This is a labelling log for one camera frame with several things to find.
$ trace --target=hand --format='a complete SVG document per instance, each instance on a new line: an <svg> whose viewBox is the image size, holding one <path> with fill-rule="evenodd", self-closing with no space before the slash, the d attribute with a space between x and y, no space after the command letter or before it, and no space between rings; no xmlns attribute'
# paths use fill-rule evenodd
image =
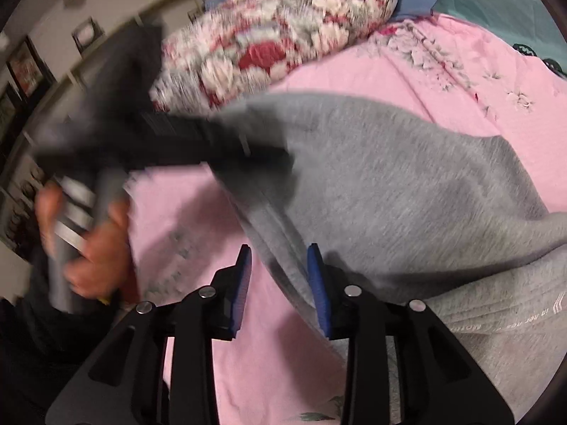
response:
<svg viewBox="0 0 567 425"><path fill-rule="evenodd" d="M47 255L55 250L54 226L63 206L63 192L49 182L36 198L36 215L41 241ZM131 256L128 244L130 199L113 202L108 219L84 235L83 257L67 264L65 277L73 292L87 299L107 298L129 276Z"/></svg>

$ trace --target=gray fabric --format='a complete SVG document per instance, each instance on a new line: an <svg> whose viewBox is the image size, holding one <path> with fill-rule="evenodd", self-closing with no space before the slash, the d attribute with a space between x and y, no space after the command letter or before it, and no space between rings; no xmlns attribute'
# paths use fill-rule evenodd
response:
<svg viewBox="0 0 567 425"><path fill-rule="evenodd" d="M567 350L566 313L554 307L567 287L567 214L547 212L506 140L341 96L263 95L217 116L290 152L213 169L314 328L311 242L381 299L427 299L516 418L533 405Z"/></svg>

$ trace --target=small framed picture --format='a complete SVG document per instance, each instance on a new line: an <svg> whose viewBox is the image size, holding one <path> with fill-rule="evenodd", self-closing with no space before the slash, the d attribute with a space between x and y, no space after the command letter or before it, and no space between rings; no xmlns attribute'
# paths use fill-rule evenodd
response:
<svg viewBox="0 0 567 425"><path fill-rule="evenodd" d="M53 82L53 75L38 56L29 36L23 39L6 62L20 96L26 102L42 96Z"/></svg>
<svg viewBox="0 0 567 425"><path fill-rule="evenodd" d="M81 54L97 39L104 35L100 26L91 18L80 24L72 33L73 40Z"/></svg>
<svg viewBox="0 0 567 425"><path fill-rule="evenodd" d="M0 95L0 142L4 139L21 107L20 97L12 85L8 83L2 95Z"/></svg>

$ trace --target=teal fabric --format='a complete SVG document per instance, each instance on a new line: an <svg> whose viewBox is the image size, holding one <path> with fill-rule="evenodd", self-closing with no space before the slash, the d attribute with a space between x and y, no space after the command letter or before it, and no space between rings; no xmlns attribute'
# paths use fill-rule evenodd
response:
<svg viewBox="0 0 567 425"><path fill-rule="evenodd" d="M529 46L567 72L567 43L541 0L437 0L433 11L480 25L511 46Z"/></svg>

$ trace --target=pink bed sheet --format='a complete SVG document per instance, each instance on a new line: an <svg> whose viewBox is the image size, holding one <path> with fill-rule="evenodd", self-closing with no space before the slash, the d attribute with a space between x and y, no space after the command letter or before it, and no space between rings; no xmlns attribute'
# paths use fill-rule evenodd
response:
<svg viewBox="0 0 567 425"><path fill-rule="evenodd" d="M503 135L550 211L567 211L567 82L468 22L436 15L390 24L272 90L364 96L456 132ZM209 283L248 242L206 166L142 174L131 194L138 279L157 304ZM253 257L242 330L213 346L220 423L338 423L341 361Z"/></svg>

